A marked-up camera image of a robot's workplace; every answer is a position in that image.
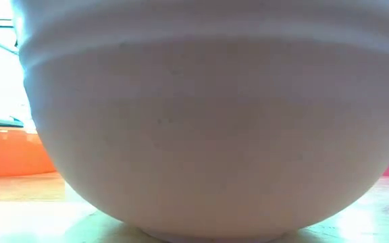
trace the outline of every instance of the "orange bowl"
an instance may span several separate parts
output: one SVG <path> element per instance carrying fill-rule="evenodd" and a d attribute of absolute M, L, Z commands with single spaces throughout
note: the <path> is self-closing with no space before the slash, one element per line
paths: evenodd
<path fill-rule="evenodd" d="M 36 130 L 0 126 L 0 177 L 53 171 Z"/>

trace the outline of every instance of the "countertop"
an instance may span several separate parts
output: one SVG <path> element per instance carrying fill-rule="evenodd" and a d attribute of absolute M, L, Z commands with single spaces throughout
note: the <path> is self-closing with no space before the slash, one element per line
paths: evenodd
<path fill-rule="evenodd" d="M 86 202 L 57 173 L 0 178 L 2 243 L 159 243 Z M 337 215 L 273 243 L 389 243 L 389 178 Z"/>

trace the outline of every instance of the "bowl base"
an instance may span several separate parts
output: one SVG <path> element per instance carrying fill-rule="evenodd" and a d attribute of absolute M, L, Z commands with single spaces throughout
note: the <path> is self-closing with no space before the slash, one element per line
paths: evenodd
<path fill-rule="evenodd" d="M 151 237 L 169 243 L 266 243 L 280 237 L 280 235 L 278 235 L 278 236 L 264 237 L 264 238 L 211 239 L 211 238 L 193 238 L 193 237 L 185 237 L 185 236 L 175 236 L 172 234 L 151 232 L 148 230 L 143 230 L 143 232 L 148 234 Z"/>

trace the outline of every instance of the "wooden table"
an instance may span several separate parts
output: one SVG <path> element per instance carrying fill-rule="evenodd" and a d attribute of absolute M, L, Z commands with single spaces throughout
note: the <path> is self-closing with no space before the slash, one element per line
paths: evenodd
<path fill-rule="evenodd" d="M 0 179 L 2 243 L 159 243 L 139 229 L 66 198 L 56 173 Z M 389 243 L 389 178 L 339 214 L 274 243 Z"/>

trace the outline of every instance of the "white bowl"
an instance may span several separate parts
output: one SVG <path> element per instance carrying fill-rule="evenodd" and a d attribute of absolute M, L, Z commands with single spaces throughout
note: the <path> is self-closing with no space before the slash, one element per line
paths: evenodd
<path fill-rule="evenodd" d="M 155 236 L 276 237 L 388 165 L 389 1 L 13 3 L 57 168 Z"/>

